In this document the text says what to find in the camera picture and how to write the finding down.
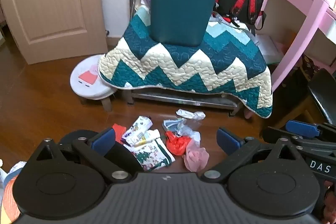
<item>red package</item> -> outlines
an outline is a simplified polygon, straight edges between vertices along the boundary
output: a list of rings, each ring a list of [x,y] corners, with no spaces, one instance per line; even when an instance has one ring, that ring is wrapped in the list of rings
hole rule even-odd
[[[188,136],[177,137],[171,131],[166,132],[168,137],[166,147],[170,153],[176,156],[182,156],[191,138]]]
[[[115,141],[123,144],[121,142],[121,137],[126,132],[127,128],[123,127],[123,126],[120,126],[116,123],[112,126],[112,128],[114,129],[114,132],[115,132]]]

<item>round stool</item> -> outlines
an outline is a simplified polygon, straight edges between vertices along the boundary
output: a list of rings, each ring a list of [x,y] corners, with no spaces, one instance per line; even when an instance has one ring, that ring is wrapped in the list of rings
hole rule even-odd
[[[107,112],[112,111],[109,96],[116,88],[104,84],[98,75],[98,61],[102,54],[93,55],[80,62],[70,75],[70,86],[84,103],[86,99],[100,100]]]

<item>door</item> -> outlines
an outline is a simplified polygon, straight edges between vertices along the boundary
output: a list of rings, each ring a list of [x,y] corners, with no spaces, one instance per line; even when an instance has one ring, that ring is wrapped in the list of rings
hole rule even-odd
[[[1,0],[28,64],[107,51],[101,0]]]

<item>quilt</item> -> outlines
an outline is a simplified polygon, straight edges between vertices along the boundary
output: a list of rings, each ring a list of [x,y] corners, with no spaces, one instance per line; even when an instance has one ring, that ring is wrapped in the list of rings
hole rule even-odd
[[[272,85],[265,60],[249,36],[209,22],[197,47],[157,43],[142,5],[117,46],[98,63],[106,83],[122,90],[164,88],[198,94],[231,94],[262,118],[272,112]]]

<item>baseboard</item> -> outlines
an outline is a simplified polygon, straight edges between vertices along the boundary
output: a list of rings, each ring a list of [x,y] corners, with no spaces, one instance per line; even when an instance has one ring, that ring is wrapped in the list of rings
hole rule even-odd
[[[112,50],[118,44],[119,40],[120,40],[120,37],[107,37],[106,38],[106,43],[107,43],[107,47],[109,51]]]
[[[3,37],[3,38],[0,39],[0,46],[4,43],[5,43],[5,38]]]

